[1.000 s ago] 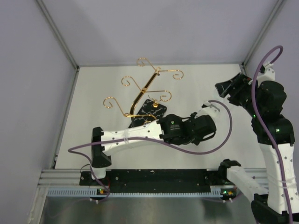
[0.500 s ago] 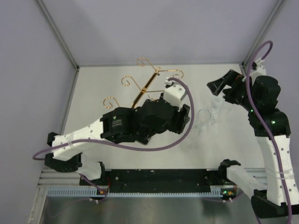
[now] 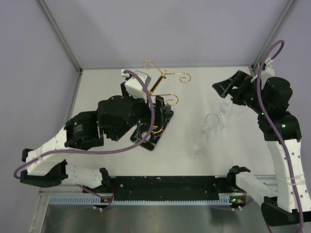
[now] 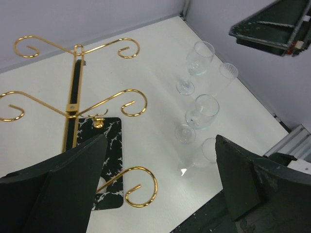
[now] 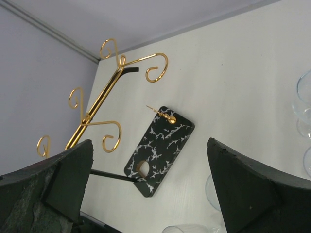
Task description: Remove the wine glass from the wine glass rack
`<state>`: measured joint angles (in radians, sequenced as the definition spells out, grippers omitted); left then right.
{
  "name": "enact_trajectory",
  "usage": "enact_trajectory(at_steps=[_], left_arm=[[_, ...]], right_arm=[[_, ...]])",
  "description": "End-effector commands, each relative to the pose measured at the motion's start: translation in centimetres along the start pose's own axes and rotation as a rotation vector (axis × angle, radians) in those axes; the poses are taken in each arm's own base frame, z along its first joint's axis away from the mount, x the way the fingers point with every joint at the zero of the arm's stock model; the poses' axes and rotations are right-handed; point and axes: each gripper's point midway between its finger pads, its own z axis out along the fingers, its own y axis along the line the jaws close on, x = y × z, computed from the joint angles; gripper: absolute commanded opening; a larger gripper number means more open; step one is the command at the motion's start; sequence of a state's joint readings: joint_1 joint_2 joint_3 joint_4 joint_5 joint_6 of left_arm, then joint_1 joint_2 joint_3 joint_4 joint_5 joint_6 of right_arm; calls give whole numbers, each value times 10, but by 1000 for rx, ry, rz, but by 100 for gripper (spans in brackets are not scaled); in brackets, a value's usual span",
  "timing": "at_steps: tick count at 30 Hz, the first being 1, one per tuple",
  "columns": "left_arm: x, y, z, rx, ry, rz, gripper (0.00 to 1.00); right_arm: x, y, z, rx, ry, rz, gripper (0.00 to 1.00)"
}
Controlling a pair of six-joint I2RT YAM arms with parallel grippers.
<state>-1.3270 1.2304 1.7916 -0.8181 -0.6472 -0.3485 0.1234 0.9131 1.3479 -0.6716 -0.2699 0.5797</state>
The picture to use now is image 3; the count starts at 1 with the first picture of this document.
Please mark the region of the round clear wine glass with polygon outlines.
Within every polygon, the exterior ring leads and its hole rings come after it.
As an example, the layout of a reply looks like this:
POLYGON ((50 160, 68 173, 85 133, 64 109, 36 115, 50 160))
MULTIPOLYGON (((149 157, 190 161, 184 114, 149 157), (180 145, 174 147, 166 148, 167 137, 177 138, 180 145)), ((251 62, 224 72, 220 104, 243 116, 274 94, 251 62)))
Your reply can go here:
POLYGON ((243 113, 243 110, 238 109, 228 109, 226 111, 217 111, 217 116, 220 119, 219 129, 225 131, 233 126, 240 115, 243 113))

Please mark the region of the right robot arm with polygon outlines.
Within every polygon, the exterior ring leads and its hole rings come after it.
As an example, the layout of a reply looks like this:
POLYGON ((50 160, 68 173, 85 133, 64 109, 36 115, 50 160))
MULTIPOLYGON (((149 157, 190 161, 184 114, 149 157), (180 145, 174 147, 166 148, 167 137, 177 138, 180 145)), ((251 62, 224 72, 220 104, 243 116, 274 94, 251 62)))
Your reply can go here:
POLYGON ((311 197, 300 153, 300 125, 287 110, 293 94, 290 83, 272 76, 258 82, 239 70, 212 87, 221 98, 230 95, 234 104, 247 106, 258 114, 258 125, 276 174, 277 191, 273 191, 246 167, 233 166, 227 174, 228 189, 246 191, 260 205, 269 226, 299 224, 301 232, 304 223, 311 220, 311 197))

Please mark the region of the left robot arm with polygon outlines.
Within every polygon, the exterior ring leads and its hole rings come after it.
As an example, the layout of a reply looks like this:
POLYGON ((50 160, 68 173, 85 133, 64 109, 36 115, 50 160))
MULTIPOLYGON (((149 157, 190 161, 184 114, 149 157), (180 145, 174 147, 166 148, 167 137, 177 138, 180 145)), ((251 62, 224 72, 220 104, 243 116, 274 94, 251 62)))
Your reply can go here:
POLYGON ((106 192, 110 188, 110 178, 105 168, 79 168, 70 165, 67 159, 78 154, 93 154, 91 149, 103 146, 105 138, 119 141, 134 126, 137 137, 128 149, 144 145, 147 139, 141 135, 140 127, 150 137, 162 133, 171 113, 171 107, 161 96, 156 96, 155 102, 127 95, 102 100, 97 110, 77 114, 40 148, 24 149, 22 161, 25 165, 17 169, 20 174, 14 177, 37 187, 69 183, 106 192))

